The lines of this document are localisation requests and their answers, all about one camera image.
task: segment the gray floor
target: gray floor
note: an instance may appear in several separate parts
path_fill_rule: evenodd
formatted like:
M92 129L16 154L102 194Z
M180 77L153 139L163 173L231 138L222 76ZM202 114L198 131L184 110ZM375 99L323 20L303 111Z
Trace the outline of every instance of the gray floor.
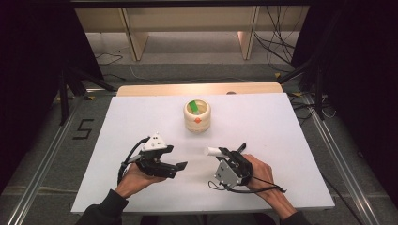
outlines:
M260 35L264 38L270 37L269 33ZM105 81L115 87L125 84L274 82L275 73L278 71L270 68L269 63L276 68L292 69L282 64L278 58L271 57L268 60L267 52L256 41L253 43L251 59L243 60L237 35L230 32L154 33L150 35L140 62L131 61L128 43L123 34L87 34L87 36L96 55L112 53L123 56L116 62L113 61L119 56L103 55L98 58L99 63L103 64L101 70L105 74ZM288 41L294 45L297 36L298 34L294 33ZM281 48L277 49L277 52L283 53ZM283 90L287 93L296 92L297 83L298 80L290 81L283 86ZM89 82L85 82L85 85L87 88L98 88ZM77 221L79 216L73 215L70 208L114 94L92 91L87 95L93 99L70 100L71 108L75 109L76 113L66 130L65 139L56 149L49 171L43 175L37 194L33 196L31 204L26 206L28 210L23 218L23 224L73 224ZM294 101L303 100L303 97L298 97ZM309 113L310 111L305 108L297 110L298 117L305 117ZM325 113L330 115L334 110L329 108ZM356 197L347 187L336 161L318 131L314 118L313 115L307 120L299 119L299 121L302 123L302 130L319 170L338 189L354 212L363 215ZM32 179L37 177L36 171L41 161L46 158L47 151L54 144L53 139L60 129L59 119L60 105L55 99L35 144L26 154L0 197L0 224L7 224L26 188ZM92 120L84 123L84 127L91 128L92 131L87 139L76 140L74 138L85 135L77 130L83 119ZM377 182L366 161L358 155L359 149L339 119L338 112L332 118L326 117L325 125L344 156L360 190L363 191L372 212L375 213L378 224L398 224L397 209ZM312 223L319 224L358 224L344 205L342 198L330 186L329 190L336 207L326 211L305 211L306 217ZM139 220L137 216L124 216L124 224L138 224Z

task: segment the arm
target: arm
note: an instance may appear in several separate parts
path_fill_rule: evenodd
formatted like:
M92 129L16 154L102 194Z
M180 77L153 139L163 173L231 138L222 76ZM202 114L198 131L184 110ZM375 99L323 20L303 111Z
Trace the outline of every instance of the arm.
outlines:
M131 164L116 189L110 190L101 204L88 206L76 224L122 224L121 214L128 204L126 199L163 180L165 178L148 176L135 163Z
M273 183L272 169L263 161L258 160L252 155L243 155L253 166L253 176ZM251 190L270 187L271 184L251 179L248 188ZM265 200L278 214L282 224L310 224L302 213L299 213L290 201L278 189L271 189L256 193Z

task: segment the floor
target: floor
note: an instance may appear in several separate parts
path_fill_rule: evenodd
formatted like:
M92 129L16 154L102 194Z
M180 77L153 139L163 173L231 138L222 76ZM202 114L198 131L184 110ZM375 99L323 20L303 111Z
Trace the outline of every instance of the floor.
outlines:
M289 36L286 42L291 45L295 45L298 35L283 34ZM259 36L272 38L269 32ZM270 56L256 40L251 59L243 60L233 32L151 33L139 62L131 61L124 34L87 37L105 81L115 87L137 83L274 82L275 76L285 73L280 70L292 69L280 58ZM277 46L273 44L271 49L283 57L289 55ZM298 81L299 78L287 82L284 92L297 92ZM70 95L71 120L63 127L59 126L59 101L54 100L35 144L0 197L0 224L73 224L79 218L70 208L115 95L92 83L84 84L90 92L86 97ZM294 108L312 103L311 95L291 98ZM305 216L318 224L359 224L354 214L362 224L398 224L397 208L360 156L338 112L332 106L326 108L325 121L319 121L306 107L296 109L296 113L336 203L331 210L304 211ZM91 132L86 139L79 139L84 120ZM276 215L269 214L277 220ZM124 224L138 224L140 217L125 215L123 220Z

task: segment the metal bar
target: metal bar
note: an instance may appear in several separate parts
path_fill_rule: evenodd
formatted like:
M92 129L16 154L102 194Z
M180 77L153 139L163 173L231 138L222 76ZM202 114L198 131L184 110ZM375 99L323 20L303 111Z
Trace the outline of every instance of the metal bar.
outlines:
M304 96L304 100L308 104L314 104L313 100L310 99L309 97ZM337 166L340 175L344 180L344 183L348 191L350 192L353 198L355 205L357 206L360 212L360 215L364 223L369 225L380 224L377 217L375 216L375 212L370 202L368 201L365 193L358 184L357 179L355 178L347 162L345 161L339 146L337 145L332 135L330 134L328 126L326 125L325 121L322 121L316 113L313 114L313 120L330 152L330 155L334 163Z
M23 223L23 220L26 217L29 208L33 203L33 200L35 200L35 197L38 193L38 189L40 188L41 183L43 182L47 174L47 171L49 171L61 143L65 139L71 121L73 120L73 117L82 102L83 102L83 97L76 97L75 100L73 101L74 104L71 105L70 107L71 110L70 117L67 119L65 124L61 126L56 132L55 137L53 138L53 141L50 144L50 147L48 148L46 155L44 156L43 160L40 162L40 165L38 166L38 169L35 172L35 175L30 181L24 194L20 198L17 206L15 206L8 220L8 225Z

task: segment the hand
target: hand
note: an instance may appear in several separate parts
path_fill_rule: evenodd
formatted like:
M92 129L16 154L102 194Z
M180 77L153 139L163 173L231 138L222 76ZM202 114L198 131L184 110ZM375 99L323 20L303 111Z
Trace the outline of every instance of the hand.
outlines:
M267 163L257 159L252 155L243 155L248 161L251 162L253 166L253 176L264 181L274 183L272 176L272 168L267 165ZM250 179L249 184L247 185L248 189L256 190L261 188L271 187L272 184L268 184L266 182ZM293 205L286 199L282 192L278 189L271 189L262 192L256 193L262 199L264 199L279 215L279 217L284 220L294 213L297 210L293 207Z
M131 195L139 192L140 190L152 185L164 181L166 178L158 176L149 176L141 172L135 163L132 163L123 176L122 181L119 183L115 192L121 197L127 199Z

